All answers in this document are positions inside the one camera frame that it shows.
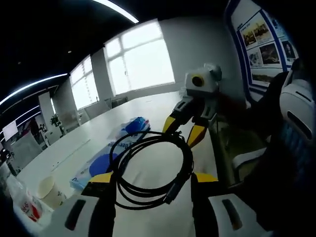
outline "ceiling light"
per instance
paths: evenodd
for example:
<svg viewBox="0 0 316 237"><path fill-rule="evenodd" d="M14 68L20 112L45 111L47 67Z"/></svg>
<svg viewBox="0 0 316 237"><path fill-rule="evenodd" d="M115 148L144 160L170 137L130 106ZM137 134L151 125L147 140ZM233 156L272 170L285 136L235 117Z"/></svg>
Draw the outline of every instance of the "ceiling light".
<svg viewBox="0 0 316 237"><path fill-rule="evenodd" d="M25 123L27 120L29 120L29 119L33 118L34 116L38 115L39 113L40 113L40 111L37 112L36 114L32 115L31 117L27 118L27 119L24 120L23 122L21 122L19 125L17 125L17 127L19 127L20 125L22 125L23 123Z"/></svg>
<svg viewBox="0 0 316 237"><path fill-rule="evenodd" d="M133 17L131 14L129 14L123 8L119 7L118 5L114 4L111 1L108 1L108 0L93 0L93 1L96 1L100 4L103 4L111 9L113 9L114 11L117 11L119 14L125 16L128 20L130 20L131 22L133 22L135 24L139 22L135 17Z"/></svg>
<svg viewBox="0 0 316 237"><path fill-rule="evenodd" d="M15 120L18 120L18 119L21 118L22 116L26 115L28 112L30 112L30 111L32 111L32 110L38 108L38 107L39 107L39 105L35 106L34 108L32 108L32 109L30 109L29 111L27 111L27 112L25 112L24 114L22 114L21 116L17 117Z"/></svg>
<svg viewBox="0 0 316 237"><path fill-rule="evenodd" d="M11 97L15 96L16 94L20 93L21 91L23 91L23 90L25 90L25 89L33 86L33 85L36 85L36 84L41 83L41 82L44 82L46 80L50 80L50 79L53 79L53 78L58 78L58 77L66 76L66 75L67 75L67 73L64 73L64 74L60 74L60 75L56 75L56 76L53 76L53 77L45 78L45 79L42 79L42 80L35 81L35 82L31 83L31 84L28 84L25 87L22 87L22 88L16 90L15 92L11 93L7 97L5 97L3 100L0 101L0 105L2 105L5 101L10 99Z"/></svg>

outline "plastic bag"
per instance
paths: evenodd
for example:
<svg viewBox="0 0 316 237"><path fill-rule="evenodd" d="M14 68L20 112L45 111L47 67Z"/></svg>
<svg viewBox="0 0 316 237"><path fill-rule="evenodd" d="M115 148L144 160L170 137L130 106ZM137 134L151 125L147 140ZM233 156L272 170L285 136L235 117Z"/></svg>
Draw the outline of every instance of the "plastic bag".
<svg viewBox="0 0 316 237"><path fill-rule="evenodd" d="M10 195L17 205L31 220L37 222L42 216L43 209L40 202L28 191L12 174L6 180Z"/></svg>
<svg viewBox="0 0 316 237"><path fill-rule="evenodd" d="M75 174L74 178L70 180L71 187L81 191L95 175L111 172L109 169L109 153L114 143L127 134L149 130L149 121L143 117L133 118L128 123L121 124L119 129L114 129L108 137L110 142L99 151L98 154L87 161L87 163ZM144 134L135 134L134 136L124 139L115 147L113 158L115 159L117 155L127 147L142 139L144 136Z"/></svg>

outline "window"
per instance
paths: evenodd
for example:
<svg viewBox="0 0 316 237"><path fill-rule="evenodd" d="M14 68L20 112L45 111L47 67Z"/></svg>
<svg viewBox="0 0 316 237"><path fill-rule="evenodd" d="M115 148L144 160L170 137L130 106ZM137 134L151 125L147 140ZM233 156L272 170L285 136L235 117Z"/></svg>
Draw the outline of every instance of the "window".
<svg viewBox="0 0 316 237"><path fill-rule="evenodd" d="M77 110L99 100L90 57L84 59L70 73L70 83Z"/></svg>
<svg viewBox="0 0 316 237"><path fill-rule="evenodd" d="M112 39L104 51L114 95L175 82L157 21Z"/></svg>
<svg viewBox="0 0 316 237"><path fill-rule="evenodd" d="M51 103L51 106L53 107L54 114L56 114L53 98L50 98L50 103Z"/></svg>

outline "poster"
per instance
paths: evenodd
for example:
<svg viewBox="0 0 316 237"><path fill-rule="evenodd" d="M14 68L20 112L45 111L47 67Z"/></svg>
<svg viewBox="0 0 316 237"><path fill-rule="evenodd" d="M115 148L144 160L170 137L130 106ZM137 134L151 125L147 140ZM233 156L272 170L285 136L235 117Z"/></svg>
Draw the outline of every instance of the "poster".
<svg viewBox="0 0 316 237"><path fill-rule="evenodd" d="M260 13L257 13L240 31L247 49L273 40L272 34Z"/></svg>
<svg viewBox="0 0 316 237"><path fill-rule="evenodd" d="M247 54L248 54L249 64L251 68L263 66L261 52L258 47L247 51Z"/></svg>
<svg viewBox="0 0 316 237"><path fill-rule="evenodd" d="M280 65L280 58L277 53L277 48L275 43L270 43L265 46L259 47L261 56L262 56L262 62L265 65L270 64L279 64Z"/></svg>
<svg viewBox="0 0 316 237"><path fill-rule="evenodd" d="M274 42L247 51L250 68L281 68L280 56Z"/></svg>
<svg viewBox="0 0 316 237"><path fill-rule="evenodd" d="M257 85L269 86L272 79L279 73L282 68L255 68L251 69L252 83Z"/></svg>
<svg viewBox="0 0 316 237"><path fill-rule="evenodd" d="M284 51L284 57L287 65L292 65L294 60L298 58L297 52L287 37L280 39Z"/></svg>

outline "paper cup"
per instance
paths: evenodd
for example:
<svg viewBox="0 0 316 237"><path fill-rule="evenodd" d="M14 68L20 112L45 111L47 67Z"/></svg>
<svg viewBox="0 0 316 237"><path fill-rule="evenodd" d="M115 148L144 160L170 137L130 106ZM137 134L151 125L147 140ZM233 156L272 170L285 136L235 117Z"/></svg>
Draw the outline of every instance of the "paper cup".
<svg viewBox="0 0 316 237"><path fill-rule="evenodd" d="M58 189L54 178L49 176L40 182L38 198L55 210L66 200L66 195Z"/></svg>

